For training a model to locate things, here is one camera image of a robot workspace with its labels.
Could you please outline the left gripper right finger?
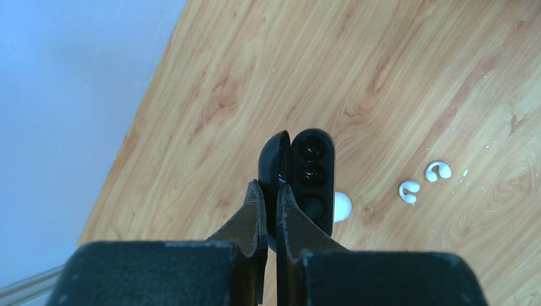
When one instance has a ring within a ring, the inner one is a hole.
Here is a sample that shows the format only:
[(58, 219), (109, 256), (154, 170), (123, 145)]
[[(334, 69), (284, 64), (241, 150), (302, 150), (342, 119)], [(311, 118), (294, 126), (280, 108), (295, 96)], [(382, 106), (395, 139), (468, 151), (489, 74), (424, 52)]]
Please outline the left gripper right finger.
[(351, 251), (278, 191), (279, 305), (486, 305), (468, 264), (448, 252)]

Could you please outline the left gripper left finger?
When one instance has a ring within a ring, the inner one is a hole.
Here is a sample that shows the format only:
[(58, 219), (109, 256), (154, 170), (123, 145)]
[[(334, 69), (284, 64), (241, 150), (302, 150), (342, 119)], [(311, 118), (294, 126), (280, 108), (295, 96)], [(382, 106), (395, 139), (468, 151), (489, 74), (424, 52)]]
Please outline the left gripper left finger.
[(260, 305), (268, 243), (263, 193), (205, 240), (97, 241), (65, 264), (49, 305)]

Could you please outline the black charging case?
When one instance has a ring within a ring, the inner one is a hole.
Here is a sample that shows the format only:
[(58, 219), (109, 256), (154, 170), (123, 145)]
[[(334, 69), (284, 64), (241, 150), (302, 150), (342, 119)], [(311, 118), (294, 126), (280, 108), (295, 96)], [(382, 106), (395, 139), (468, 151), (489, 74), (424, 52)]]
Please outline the black charging case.
[(332, 234), (335, 165), (334, 142), (322, 129), (305, 129), (293, 140), (286, 130), (269, 138), (258, 159), (258, 183), (271, 250), (276, 250), (276, 203), (282, 184), (292, 188), (302, 212), (323, 232)]

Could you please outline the white charging case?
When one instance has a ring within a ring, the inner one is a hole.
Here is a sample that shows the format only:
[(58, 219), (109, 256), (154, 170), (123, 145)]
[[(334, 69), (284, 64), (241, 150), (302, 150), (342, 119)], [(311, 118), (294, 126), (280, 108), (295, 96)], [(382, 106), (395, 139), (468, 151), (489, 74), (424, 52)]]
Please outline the white charging case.
[(351, 199), (342, 192), (336, 191), (334, 193), (334, 211), (333, 211), (333, 221), (338, 223), (349, 218), (352, 212), (352, 201)]

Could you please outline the white earbud left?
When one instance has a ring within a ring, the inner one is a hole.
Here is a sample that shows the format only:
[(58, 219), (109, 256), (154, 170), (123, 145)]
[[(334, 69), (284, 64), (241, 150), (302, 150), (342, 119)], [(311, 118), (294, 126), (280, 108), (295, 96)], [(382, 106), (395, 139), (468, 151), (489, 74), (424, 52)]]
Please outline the white earbud left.
[(398, 189), (400, 198), (410, 205), (415, 205), (417, 202), (416, 194), (420, 191), (420, 184), (415, 181), (407, 180), (401, 183)]

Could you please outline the aluminium frame rail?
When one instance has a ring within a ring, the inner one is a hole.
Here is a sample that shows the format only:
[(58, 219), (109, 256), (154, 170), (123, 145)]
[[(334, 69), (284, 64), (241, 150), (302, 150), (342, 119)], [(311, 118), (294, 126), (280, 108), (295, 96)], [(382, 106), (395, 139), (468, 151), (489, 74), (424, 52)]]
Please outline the aluminium frame rail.
[(1, 305), (46, 305), (64, 265), (1, 288)]

